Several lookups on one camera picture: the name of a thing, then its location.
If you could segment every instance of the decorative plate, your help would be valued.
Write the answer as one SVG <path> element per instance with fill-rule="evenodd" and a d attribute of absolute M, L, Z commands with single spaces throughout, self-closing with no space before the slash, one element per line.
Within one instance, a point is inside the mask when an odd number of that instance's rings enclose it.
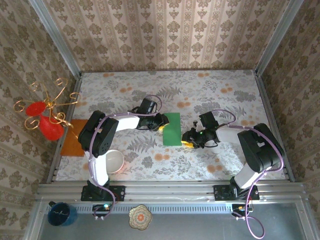
<path fill-rule="evenodd" d="M 145 205 L 134 207 L 129 212 L 129 224 L 133 229 L 146 230 L 152 220 L 152 213 Z"/>

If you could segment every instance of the floral table surface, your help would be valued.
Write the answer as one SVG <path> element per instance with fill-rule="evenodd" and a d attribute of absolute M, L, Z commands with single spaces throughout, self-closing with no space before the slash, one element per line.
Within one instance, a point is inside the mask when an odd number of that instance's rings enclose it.
<path fill-rule="evenodd" d="M 189 70 L 84 73 L 81 102 L 73 119 L 89 119 L 92 112 L 122 113 L 139 106 L 154 94 L 162 99 L 161 113 L 180 113 L 181 132 L 199 121 L 199 115 L 214 109 L 233 112 L 236 125 L 268 124 L 265 109 L 252 70 Z M 232 119 L 215 112 L 221 123 Z M 239 145 L 227 142 L 218 147 L 192 149 L 163 146 L 161 132 L 133 129 L 116 132 L 110 149 L 124 155 L 122 169 L 110 174 L 112 181 L 137 180 L 229 180 L 245 163 Z M 86 157 L 63 156 L 56 181 L 87 180 Z M 265 179 L 284 179 L 283 172 L 270 173 Z"/>

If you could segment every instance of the green block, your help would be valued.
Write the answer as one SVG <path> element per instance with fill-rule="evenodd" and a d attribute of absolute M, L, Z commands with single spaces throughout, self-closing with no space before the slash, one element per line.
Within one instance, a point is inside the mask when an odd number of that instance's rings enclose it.
<path fill-rule="evenodd" d="M 169 119 L 169 124 L 163 129 L 163 146 L 182 146 L 180 113 L 169 112 L 164 115 Z"/>

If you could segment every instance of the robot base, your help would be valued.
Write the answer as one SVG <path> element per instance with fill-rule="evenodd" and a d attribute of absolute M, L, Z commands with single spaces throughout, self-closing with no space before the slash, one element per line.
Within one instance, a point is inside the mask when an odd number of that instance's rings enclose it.
<path fill-rule="evenodd" d="M 230 185 L 214 185 L 213 192 L 215 201 L 236 201 L 246 200 L 248 189 L 239 192 L 237 197 L 232 194 Z M 252 200 L 260 200 L 258 187 L 256 185 L 253 186 L 250 197 Z"/>

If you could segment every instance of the white bowl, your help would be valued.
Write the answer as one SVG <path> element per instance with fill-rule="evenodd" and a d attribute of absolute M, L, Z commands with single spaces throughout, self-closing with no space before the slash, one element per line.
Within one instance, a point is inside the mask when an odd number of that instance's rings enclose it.
<path fill-rule="evenodd" d="M 109 150 L 105 154 L 105 167 L 108 174 L 118 172 L 125 163 L 124 155 L 118 150 Z"/>

